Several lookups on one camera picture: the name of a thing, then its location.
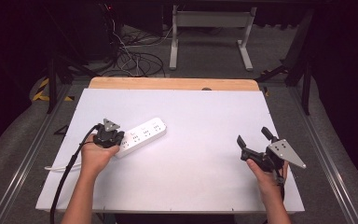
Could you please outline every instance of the white cable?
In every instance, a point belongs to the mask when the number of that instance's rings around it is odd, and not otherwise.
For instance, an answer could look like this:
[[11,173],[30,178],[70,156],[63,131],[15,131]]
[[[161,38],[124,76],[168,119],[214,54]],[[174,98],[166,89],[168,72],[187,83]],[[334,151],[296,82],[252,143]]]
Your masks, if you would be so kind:
[[156,44],[134,45],[134,46],[125,46],[125,45],[123,44],[123,46],[124,46],[123,49],[128,49],[128,48],[140,48],[140,47],[148,47],[148,46],[156,46],[156,45],[159,45],[159,44],[161,44],[164,40],[167,39],[167,37],[168,37],[168,35],[170,34],[171,30],[172,30],[172,27],[171,27],[171,29],[168,31],[168,33],[165,35],[165,37],[162,38],[162,40],[161,40],[160,42],[156,43]]
[[129,55],[129,57],[131,59],[131,56],[130,56],[129,52],[126,49],[126,45],[123,43],[123,41],[120,39],[120,37],[117,34],[113,33],[113,35],[117,36],[118,40],[120,41],[121,45],[123,46],[121,49],[126,50],[127,54]]
[[[81,162],[77,162],[74,164],[74,167],[80,166]],[[52,166],[45,166],[45,170],[49,170],[49,171],[64,171],[66,169],[66,166],[59,166],[59,167],[52,167]]]
[[141,40],[138,40],[136,42],[133,42],[133,43],[139,43],[139,42],[145,42],[147,40],[155,40],[155,39],[161,39],[160,37],[150,37],[150,38],[145,38],[145,39],[141,39]]
[[120,70],[124,70],[123,67],[124,67],[127,63],[129,63],[131,60],[133,60],[133,59],[132,59],[132,58],[129,58],[129,60],[128,60],[126,63],[124,63],[124,64],[120,67]]

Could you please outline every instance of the white power strip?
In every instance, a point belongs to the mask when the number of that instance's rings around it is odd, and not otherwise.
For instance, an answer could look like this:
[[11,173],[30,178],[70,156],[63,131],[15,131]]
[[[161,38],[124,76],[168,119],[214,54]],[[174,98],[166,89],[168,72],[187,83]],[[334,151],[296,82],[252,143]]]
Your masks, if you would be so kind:
[[161,119],[155,118],[126,131],[121,141],[120,151],[115,157],[122,158],[136,149],[143,147],[160,138],[167,132],[167,126]]

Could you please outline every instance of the forearm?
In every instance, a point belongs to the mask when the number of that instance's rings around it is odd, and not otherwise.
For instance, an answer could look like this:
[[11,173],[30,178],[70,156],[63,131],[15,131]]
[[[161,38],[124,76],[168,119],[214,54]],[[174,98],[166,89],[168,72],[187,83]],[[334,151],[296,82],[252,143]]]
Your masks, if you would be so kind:
[[267,210],[268,224],[290,224],[290,218],[287,215],[281,198],[269,197],[263,200]]
[[63,217],[63,224],[91,223],[92,194],[95,179],[96,177],[80,174]]

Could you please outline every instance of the cable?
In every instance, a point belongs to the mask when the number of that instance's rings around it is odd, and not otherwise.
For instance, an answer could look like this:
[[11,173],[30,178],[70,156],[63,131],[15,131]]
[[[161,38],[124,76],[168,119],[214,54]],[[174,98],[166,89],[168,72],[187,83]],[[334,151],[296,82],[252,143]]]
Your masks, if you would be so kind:
[[65,183],[65,179],[66,177],[68,176],[69,172],[71,171],[72,167],[74,166],[75,164],[75,161],[77,159],[77,155],[79,154],[81,148],[87,144],[85,143],[87,138],[89,137],[89,135],[95,130],[95,129],[98,129],[98,125],[95,125],[94,127],[92,127],[89,132],[86,134],[86,136],[84,137],[83,141],[79,144],[79,148],[77,149],[77,151],[75,152],[75,154],[72,156],[71,160],[69,161],[68,165],[66,166],[66,169],[65,169],[65,172],[63,173],[62,175],[62,178],[60,180],[60,184],[59,186],[57,187],[57,191],[56,191],[56,194],[54,196],[54,201],[53,201],[53,204],[51,206],[51,209],[50,209],[50,224],[54,224],[54,214],[55,214],[55,210],[56,210],[56,207],[57,207],[57,202],[58,202],[58,199],[60,198],[60,194],[61,194],[61,190],[62,190],[62,186],[63,186],[63,183]]
[[140,47],[148,47],[148,46],[156,46],[156,45],[159,45],[159,44],[161,44],[164,40],[166,40],[166,39],[168,38],[168,35],[170,34],[171,30],[172,30],[172,27],[171,27],[171,29],[168,31],[168,33],[165,35],[165,37],[162,38],[162,40],[161,40],[160,42],[158,42],[157,44],[151,43],[151,44],[145,44],[145,45],[132,45],[132,46],[124,47],[124,48],[126,48],[126,49],[127,49],[127,48],[140,48]]
[[121,45],[123,45],[123,49],[126,50],[126,45],[123,43],[123,41],[120,39],[120,37],[119,37],[117,34],[115,34],[115,33],[112,33],[112,34],[115,35],[115,36],[117,36],[117,38],[118,38],[118,40],[120,41]]
[[[72,168],[74,167],[77,167],[77,166],[80,166],[81,165],[81,162],[77,162],[73,165]],[[59,166],[59,167],[53,167],[53,166],[45,166],[44,168],[45,170],[48,170],[48,171],[62,171],[64,169],[66,169],[66,166]]]
[[108,73],[115,72],[124,72],[126,74],[112,74],[109,77],[124,76],[124,77],[148,77],[155,75],[159,71],[162,71],[164,77],[166,77],[163,61],[156,55],[142,52],[130,52],[129,50],[121,49],[122,54],[119,55],[119,60],[117,61],[117,69],[111,69],[104,71],[101,76],[106,76]]

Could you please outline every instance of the wooden edge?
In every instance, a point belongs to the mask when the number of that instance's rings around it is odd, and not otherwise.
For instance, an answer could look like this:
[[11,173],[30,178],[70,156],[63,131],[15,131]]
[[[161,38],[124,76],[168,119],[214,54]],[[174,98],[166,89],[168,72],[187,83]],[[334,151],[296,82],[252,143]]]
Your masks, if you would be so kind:
[[251,79],[164,78],[164,77],[95,77],[91,89],[117,90],[194,90],[260,91]]

